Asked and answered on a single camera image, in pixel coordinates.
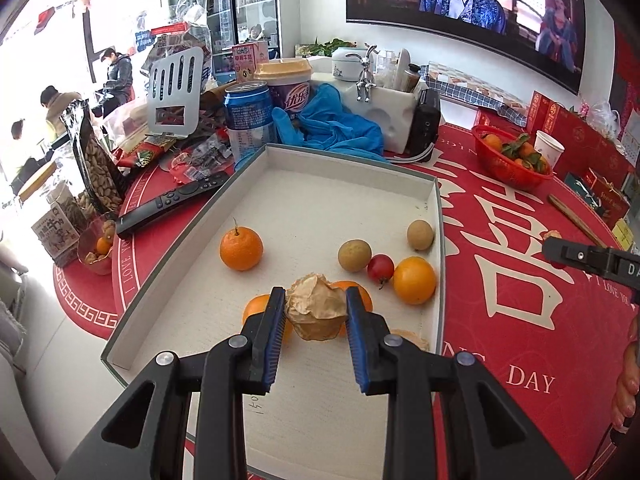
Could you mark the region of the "person right hand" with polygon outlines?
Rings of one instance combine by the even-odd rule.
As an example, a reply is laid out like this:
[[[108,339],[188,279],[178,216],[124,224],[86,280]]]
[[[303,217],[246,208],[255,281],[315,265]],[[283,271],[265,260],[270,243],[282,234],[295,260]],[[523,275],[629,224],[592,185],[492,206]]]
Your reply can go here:
[[[623,353],[623,364],[616,379],[615,393],[611,405],[611,419],[615,430],[623,431],[624,422],[634,416],[639,394],[639,350],[638,318],[634,318],[628,330],[628,344]]]

